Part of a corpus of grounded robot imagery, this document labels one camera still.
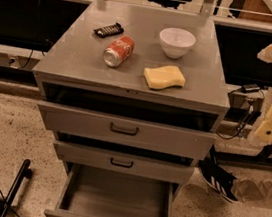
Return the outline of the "black table frame leg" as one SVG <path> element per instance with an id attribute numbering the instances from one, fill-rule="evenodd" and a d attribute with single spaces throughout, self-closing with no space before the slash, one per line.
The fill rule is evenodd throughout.
<path id="1" fill-rule="evenodd" d="M 248 156 L 234 153 L 217 152 L 214 147 L 210 148 L 209 156 L 213 162 L 226 161 L 240 163 L 242 165 L 268 166 L 272 167 L 272 143 L 266 145 L 258 155 Z"/>

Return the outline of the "red soda can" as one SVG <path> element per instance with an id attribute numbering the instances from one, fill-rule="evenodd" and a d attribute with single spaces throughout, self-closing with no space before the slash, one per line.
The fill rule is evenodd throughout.
<path id="1" fill-rule="evenodd" d="M 107 46 L 103 52 L 103 60 L 112 68 L 118 67 L 133 53 L 134 47 L 135 44 L 131 37 L 127 35 L 119 37 Z"/>

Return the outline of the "grey metal drawer cabinet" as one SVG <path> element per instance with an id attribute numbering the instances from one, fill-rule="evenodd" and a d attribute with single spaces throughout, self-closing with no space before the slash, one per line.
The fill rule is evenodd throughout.
<path id="1" fill-rule="evenodd" d="M 119 23 L 124 32 L 106 38 L 93 30 Z M 190 52 L 169 58 L 160 45 L 166 28 L 185 29 L 196 38 Z M 224 74 L 214 22 L 186 12 L 107 2 L 91 4 L 35 67 L 34 74 L 46 99 L 44 85 L 59 84 L 122 98 L 151 101 L 172 107 L 213 114 L 210 133 L 216 131 L 229 108 Z M 103 52 L 124 35 L 131 37 L 133 53 L 112 68 Z M 185 85 L 152 90 L 144 78 L 145 68 L 175 65 L 185 77 Z"/>

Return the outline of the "grey top drawer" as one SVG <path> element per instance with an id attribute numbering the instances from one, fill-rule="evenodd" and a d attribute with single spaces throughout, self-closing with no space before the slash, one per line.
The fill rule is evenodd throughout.
<path id="1" fill-rule="evenodd" d="M 52 83 L 44 90 L 38 107 L 55 132 L 192 159 L 214 143 L 213 114 Z"/>

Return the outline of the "grey middle drawer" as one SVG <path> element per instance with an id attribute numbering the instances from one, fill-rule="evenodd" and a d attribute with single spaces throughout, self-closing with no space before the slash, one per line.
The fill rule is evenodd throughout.
<path id="1" fill-rule="evenodd" d="M 181 184 L 194 173 L 194 168 L 182 157 L 148 149 L 62 134 L 53 145 L 58 158 L 67 163 Z"/>

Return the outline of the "black snack bar wrapper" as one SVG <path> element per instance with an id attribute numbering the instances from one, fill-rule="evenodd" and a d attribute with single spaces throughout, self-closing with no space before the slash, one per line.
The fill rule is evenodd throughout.
<path id="1" fill-rule="evenodd" d="M 100 38 L 106 38 L 109 36 L 115 36 L 117 34 L 122 34 L 124 29 L 119 23 L 114 25 L 104 26 L 101 28 L 96 28 L 93 32 Z"/>

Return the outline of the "grey open bottom drawer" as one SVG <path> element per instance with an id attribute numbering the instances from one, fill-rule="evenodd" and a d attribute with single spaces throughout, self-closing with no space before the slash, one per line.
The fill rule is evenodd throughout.
<path id="1" fill-rule="evenodd" d="M 46 217 L 171 217 L 172 184 L 74 165 Z"/>

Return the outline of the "black power adapter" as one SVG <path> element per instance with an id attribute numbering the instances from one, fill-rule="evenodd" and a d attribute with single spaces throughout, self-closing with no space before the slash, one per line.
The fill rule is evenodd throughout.
<path id="1" fill-rule="evenodd" d="M 242 86 L 242 92 L 245 93 L 254 93 L 258 92 L 260 90 L 260 87 L 257 84 L 245 84 Z"/>

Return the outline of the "white bowl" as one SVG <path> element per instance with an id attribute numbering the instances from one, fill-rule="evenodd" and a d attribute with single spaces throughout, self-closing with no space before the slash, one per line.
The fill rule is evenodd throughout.
<path id="1" fill-rule="evenodd" d="M 185 29 L 166 28 L 161 30 L 160 45 L 169 58 L 181 58 L 191 51 L 196 44 L 195 36 Z"/>

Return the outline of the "black white striped sneaker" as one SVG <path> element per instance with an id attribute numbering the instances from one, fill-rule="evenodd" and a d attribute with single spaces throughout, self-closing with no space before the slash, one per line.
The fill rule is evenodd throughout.
<path id="1" fill-rule="evenodd" d="M 209 187 L 220 193 L 225 200 L 231 203 L 237 201 L 236 196 L 232 194 L 232 187 L 236 180 L 232 173 L 226 172 L 210 158 L 201 160 L 198 169 Z"/>

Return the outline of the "yellow green sponge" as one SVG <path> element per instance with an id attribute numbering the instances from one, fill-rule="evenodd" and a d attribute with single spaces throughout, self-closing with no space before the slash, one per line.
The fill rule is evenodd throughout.
<path id="1" fill-rule="evenodd" d="M 175 65 L 145 68 L 143 73 L 148 87 L 152 90 L 162 90 L 169 87 L 182 88 L 185 85 L 185 77 L 182 75 L 181 69 Z"/>

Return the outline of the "black stand leg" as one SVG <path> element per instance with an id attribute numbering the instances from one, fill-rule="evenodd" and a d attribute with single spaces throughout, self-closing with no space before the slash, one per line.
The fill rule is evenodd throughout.
<path id="1" fill-rule="evenodd" d="M 11 189 L 9 189 L 9 192 L 4 199 L 4 203 L 2 203 L 0 217 L 6 217 L 7 212 L 10 210 L 11 204 L 13 203 L 14 197 L 16 196 L 20 188 L 21 183 L 23 182 L 24 179 L 28 179 L 32 176 L 30 162 L 31 162 L 30 159 L 24 160 L 24 162 L 21 165 L 21 168 L 19 168 L 18 174 L 16 175 L 16 178 L 12 183 Z"/>

